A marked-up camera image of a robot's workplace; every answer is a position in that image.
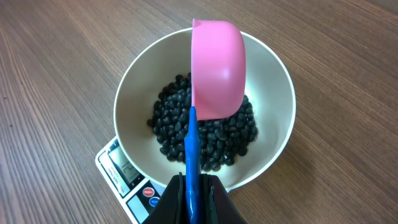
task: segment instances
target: red button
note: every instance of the red button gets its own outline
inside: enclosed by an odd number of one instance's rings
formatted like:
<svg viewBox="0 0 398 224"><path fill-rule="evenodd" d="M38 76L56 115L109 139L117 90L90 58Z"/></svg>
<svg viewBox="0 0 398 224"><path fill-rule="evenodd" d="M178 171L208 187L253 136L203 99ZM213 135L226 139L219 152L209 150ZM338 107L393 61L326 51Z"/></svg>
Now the red button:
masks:
<svg viewBox="0 0 398 224"><path fill-rule="evenodd" d="M155 190L152 187L146 187L142 191L145 197L152 197L155 195Z"/></svg>

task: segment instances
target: digital scale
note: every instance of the digital scale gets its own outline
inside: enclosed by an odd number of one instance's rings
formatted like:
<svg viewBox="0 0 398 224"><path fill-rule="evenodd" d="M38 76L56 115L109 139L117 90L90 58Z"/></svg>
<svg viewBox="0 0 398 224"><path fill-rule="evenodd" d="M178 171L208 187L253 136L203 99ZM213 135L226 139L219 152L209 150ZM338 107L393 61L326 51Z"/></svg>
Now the digital scale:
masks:
<svg viewBox="0 0 398 224"><path fill-rule="evenodd" d="M131 165L116 137L100 150L95 164L131 222L144 222L165 189L145 178Z"/></svg>

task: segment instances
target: bowl rim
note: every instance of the bowl rim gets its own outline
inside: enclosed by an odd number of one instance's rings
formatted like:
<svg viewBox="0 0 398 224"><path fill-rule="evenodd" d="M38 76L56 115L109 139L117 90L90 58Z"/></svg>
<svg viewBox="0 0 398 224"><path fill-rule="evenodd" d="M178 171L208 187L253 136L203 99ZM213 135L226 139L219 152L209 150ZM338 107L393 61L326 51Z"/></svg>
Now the bowl rim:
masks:
<svg viewBox="0 0 398 224"><path fill-rule="evenodd" d="M164 39L166 39L166 38L168 38L168 37L170 37L170 36L172 36L172 35L179 34L179 33L181 33L181 32L190 31L190 30L192 30L192 27L186 28L186 29L182 29L182 30L178 30L178 31L175 31L175 32L173 32L173 33L171 33L171 34L168 34L168 35L166 35L166 36L160 38L159 40L156 40L155 42L153 42L152 44L150 44L148 47L146 47L146 48L145 48L145 49L144 49L132 62L131 62L130 66L127 68L126 72L124 72L124 75L123 75L123 77L122 77L122 79L121 79L121 81L120 81L120 83L119 83L118 90L117 90L117 92L116 92L116 96L115 96L115 99L114 99L114 105L113 105L113 124L114 124L114 129L115 129L116 137L117 137L117 139L119 140L119 145L121 146L121 149L122 149L124 155L127 157L127 159L129 160L129 162L134 166L134 168L137 169L138 172L140 172L144 177L146 177L146 178L148 178L149 180L155 182L156 184L159 184L159 185L162 186L162 187L166 187L167 184L165 185L165 184L163 184L163 183L161 183L161 182L159 182L159 181L153 179L151 176L147 175L143 170L141 170L140 167L137 166L137 164L130 158L129 154L128 154L128 153L126 152L126 150L124 149L123 142L120 141L120 139L119 139L118 125L117 125L117 122L116 122L116 104L117 104L118 98L119 98L120 87L121 87L121 85L122 85L122 83L123 83L123 81L124 81L124 79L125 79L127 73L129 73L131 67L135 64L135 62L136 62L148 49L150 49L153 45L157 44L158 42L160 42L160 41L162 41L162 40L164 40ZM279 148L279 149L277 150L277 152L274 154L273 158L272 158L263 168L261 168L260 170L258 170L256 173L254 173L254 174L253 174L252 176L250 176L249 178L247 178L247 179L243 180L242 182L240 182L240 183L238 183L238 184L235 184L235 185L233 185L233 186L226 187L225 189L226 189L227 191L233 190L233 189L235 189L235 188L238 188L238 187L240 187L240 186L242 186L242 185L244 185L244 184L246 184L246 183L252 181L252 180L255 179L256 177L258 177L259 175L261 175L265 170L267 170L267 169L276 161L276 159L280 156L280 154L281 154L282 151L284 150L284 148L285 148L285 146L286 146L286 144L287 144L287 141L290 139L290 136L291 136L292 131L293 131L293 126L294 126L294 123L295 123L295 116L296 116L296 97L295 97L295 90L294 90L293 82L292 82L292 79L291 79L291 77L290 77L289 72L287 71L287 69L286 69L285 65L283 64L283 62L281 61L281 59L278 57L277 54L275 54L275 52L274 52L271 48L269 48L265 43L263 43L263 42L260 41L259 39L253 37L253 36L250 35L250 34L247 34L247 33L245 33L245 32L242 32L242 31L241 31L241 34L242 34L243 36L249 37L250 39L256 41L258 44L262 45L262 46L263 46L265 49L267 49L267 50L275 57L275 59L278 61L279 65L282 67L283 71L284 71L285 74L286 74L286 77L287 77L287 79L288 79L288 81L289 81L290 89L292 90L292 106L293 106L293 108L292 108L292 117L290 118L290 124L289 124L289 128L288 128L288 130L287 130L286 137L285 137L285 139L283 140L282 145L280 146L280 148Z"/></svg>

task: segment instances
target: scoop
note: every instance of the scoop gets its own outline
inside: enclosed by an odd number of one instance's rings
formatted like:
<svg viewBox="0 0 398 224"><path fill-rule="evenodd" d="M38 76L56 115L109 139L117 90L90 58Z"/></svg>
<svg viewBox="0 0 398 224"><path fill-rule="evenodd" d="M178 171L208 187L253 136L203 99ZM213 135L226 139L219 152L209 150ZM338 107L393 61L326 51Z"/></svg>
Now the scoop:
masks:
<svg viewBox="0 0 398 224"><path fill-rule="evenodd" d="M240 31L225 21L193 20L192 107L185 138L186 203L190 223L199 223L200 140L197 121L227 118L239 109L246 83L246 53Z"/></svg>

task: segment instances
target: blue handle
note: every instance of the blue handle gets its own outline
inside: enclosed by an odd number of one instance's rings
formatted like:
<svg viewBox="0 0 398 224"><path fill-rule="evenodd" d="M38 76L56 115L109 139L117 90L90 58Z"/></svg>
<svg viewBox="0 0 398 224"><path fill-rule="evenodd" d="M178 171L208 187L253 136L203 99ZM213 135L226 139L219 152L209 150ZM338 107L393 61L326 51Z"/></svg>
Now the blue handle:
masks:
<svg viewBox="0 0 398 224"><path fill-rule="evenodd" d="M187 176L185 179L185 198L187 200L188 218L191 224L200 222L200 140L198 135L197 111L194 106L189 112L188 136L185 142L185 163Z"/></svg>

